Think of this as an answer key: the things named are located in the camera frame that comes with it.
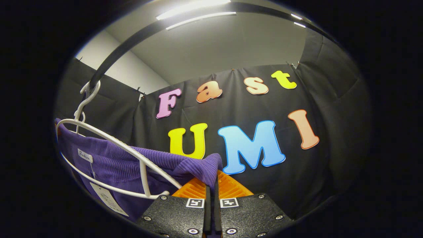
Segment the ceiling light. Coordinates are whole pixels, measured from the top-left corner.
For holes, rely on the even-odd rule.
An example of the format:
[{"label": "ceiling light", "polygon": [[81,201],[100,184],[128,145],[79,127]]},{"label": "ceiling light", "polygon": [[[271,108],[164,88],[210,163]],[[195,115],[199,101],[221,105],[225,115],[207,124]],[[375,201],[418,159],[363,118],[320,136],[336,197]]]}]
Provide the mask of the ceiling light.
[{"label": "ceiling light", "polygon": [[236,15],[236,12],[234,12],[234,11],[218,12],[218,13],[213,13],[213,14],[208,14],[208,15],[204,15],[204,16],[200,16],[200,17],[191,18],[191,19],[188,19],[186,21],[176,23],[175,25],[172,25],[172,26],[166,28],[166,30],[170,30],[170,29],[173,29],[173,28],[178,27],[180,25],[187,24],[189,22],[197,21],[197,20],[200,20],[200,19],[205,19],[205,18],[210,18],[210,17],[218,17],[218,16],[226,16],[226,15]]},{"label": "ceiling light", "polygon": [[170,11],[167,11],[159,16],[157,16],[157,20],[162,20],[168,17],[172,17],[175,16],[177,14],[181,14],[187,11],[191,11],[191,10],[195,10],[195,9],[199,9],[199,8],[204,8],[204,7],[210,7],[210,6],[215,6],[215,5],[220,5],[220,4],[224,4],[224,3],[230,3],[230,0],[203,0],[203,1],[197,1],[194,3],[189,3],[183,6],[180,6],[178,8],[174,8]]},{"label": "ceiling light", "polygon": [[301,17],[299,17],[299,16],[296,16],[296,15],[294,15],[294,14],[292,14],[292,13],[291,13],[291,16],[293,16],[293,17],[295,17],[295,18],[297,18],[297,19],[300,19],[300,20],[302,20],[302,18],[301,18]]},{"label": "ceiling light", "polygon": [[304,25],[301,25],[301,24],[299,24],[299,23],[296,23],[296,22],[294,22],[294,25],[299,25],[300,27],[303,27],[303,28],[305,28],[305,26],[304,26]]}]

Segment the garment label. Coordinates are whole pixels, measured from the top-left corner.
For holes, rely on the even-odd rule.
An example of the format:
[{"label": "garment label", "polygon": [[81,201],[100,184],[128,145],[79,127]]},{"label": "garment label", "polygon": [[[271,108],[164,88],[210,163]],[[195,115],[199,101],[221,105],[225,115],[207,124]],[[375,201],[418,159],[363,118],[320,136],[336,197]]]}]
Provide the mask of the garment label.
[{"label": "garment label", "polygon": [[85,152],[83,152],[82,150],[78,149],[78,155],[83,158],[86,161],[89,161],[90,163],[93,162],[93,157]]},{"label": "garment label", "polygon": [[109,190],[102,188],[96,184],[91,183],[91,186],[93,187],[94,191],[97,193],[97,195],[100,197],[100,199],[104,202],[106,206],[108,206],[113,211],[120,213],[125,216],[129,216],[124,210],[122,210],[121,207],[119,207],[118,203],[113,199],[112,195],[110,194]]}]

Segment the blue letter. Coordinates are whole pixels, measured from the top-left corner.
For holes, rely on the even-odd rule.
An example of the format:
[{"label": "blue letter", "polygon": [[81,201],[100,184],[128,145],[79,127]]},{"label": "blue letter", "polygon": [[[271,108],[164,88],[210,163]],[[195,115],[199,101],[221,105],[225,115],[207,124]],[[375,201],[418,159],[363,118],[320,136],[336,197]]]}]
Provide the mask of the blue letter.
[{"label": "blue letter", "polygon": [[282,163],[285,160],[285,155],[280,151],[274,128],[273,121],[259,122],[252,141],[238,126],[220,128],[217,133],[225,139],[228,160],[228,165],[223,172],[239,174],[245,171],[245,165],[239,161],[238,152],[252,169],[257,168],[261,150],[264,151],[264,158],[261,162],[264,167]]}]

